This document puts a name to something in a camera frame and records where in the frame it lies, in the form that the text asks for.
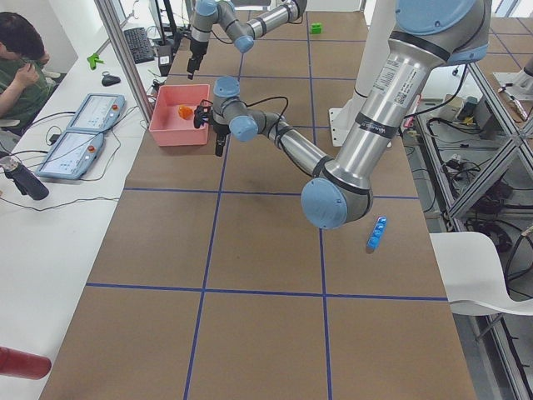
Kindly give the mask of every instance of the person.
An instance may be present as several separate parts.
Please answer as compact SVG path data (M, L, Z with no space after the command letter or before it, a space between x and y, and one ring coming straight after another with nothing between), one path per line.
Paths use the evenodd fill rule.
M15 12L0 12L0 118L20 123L9 127L22 135L52 95L42 67L50 60L35 27Z

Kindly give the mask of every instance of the brown table surface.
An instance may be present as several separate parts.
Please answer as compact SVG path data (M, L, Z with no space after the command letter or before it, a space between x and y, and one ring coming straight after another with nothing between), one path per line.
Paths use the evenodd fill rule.
M518 73L532 57L533 18L492 18L489 50L478 64L495 93L501 85L493 73ZM516 126L523 128L526 123L510 107L508 97L504 94L498 94L498 97ZM529 112L533 102L523 102L522 105Z
M244 57L213 39L194 83L288 96L288 121L334 155L327 109L351 97L366 34L359 12L309 12ZM190 83L187 59L167 83ZM301 212L307 178L270 142L215 157L213 138L145 135L41 399L476 398L400 139L370 213L320 231Z

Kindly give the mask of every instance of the pink plastic bin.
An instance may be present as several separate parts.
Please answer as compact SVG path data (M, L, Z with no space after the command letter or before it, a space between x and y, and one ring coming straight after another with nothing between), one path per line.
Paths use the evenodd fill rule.
M196 109L209 99L209 85L163 85L159 88L156 107L148 130L159 146L190 146L207 143L209 127L194 128L194 116L183 119L180 106Z

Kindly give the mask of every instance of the green lego brick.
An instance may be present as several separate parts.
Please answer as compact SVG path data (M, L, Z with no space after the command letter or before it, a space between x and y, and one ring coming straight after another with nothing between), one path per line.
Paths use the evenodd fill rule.
M311 35L322 33L322 24L320 22L314 22L311 24Z

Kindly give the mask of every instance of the hand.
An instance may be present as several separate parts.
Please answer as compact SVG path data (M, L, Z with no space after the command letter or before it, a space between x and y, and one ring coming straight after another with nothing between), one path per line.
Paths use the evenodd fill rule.
M38 63L44 65L50 61L50 54L48 54L46 51L44 52L43 56L37 60Z
M13 82L21 85L23 88L32 86L37 83L39 80L39 75L35 70L35 66L31 63L25 64L23 67L20 67L13 79Z

